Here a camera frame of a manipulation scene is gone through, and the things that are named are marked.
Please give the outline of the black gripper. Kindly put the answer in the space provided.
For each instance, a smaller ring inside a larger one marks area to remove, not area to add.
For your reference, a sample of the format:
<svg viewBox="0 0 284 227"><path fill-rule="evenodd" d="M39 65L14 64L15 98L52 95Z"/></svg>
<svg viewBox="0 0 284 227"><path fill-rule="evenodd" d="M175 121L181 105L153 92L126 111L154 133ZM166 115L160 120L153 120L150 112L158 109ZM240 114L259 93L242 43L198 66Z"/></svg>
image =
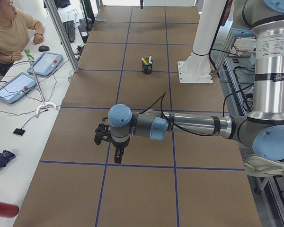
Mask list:
<svg viewBox="0 0 284 227"><path fill-rule="evenodd" d="M124 149L129 145L130 138L122 139L112 139L113 146L115 147L114 162L115 164L121 164L124 154Z"/></svg>

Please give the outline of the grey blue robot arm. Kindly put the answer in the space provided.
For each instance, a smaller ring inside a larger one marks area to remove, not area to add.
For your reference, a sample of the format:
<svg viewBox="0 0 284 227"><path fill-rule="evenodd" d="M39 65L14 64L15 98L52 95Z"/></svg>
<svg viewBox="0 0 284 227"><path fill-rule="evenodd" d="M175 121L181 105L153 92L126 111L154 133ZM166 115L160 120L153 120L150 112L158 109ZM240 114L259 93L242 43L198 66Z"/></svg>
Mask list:
<svg viewBox="0 0 284 227"><path fill-rule="evenodd" d="M252 111L246 116L200 116L152 109L134 113L123 104L103 120L104 138L121 163L130 136L161 140L167 131L222 136L272 161L284 160L284 0L236 0L233 28L256 36Z"/></svg>

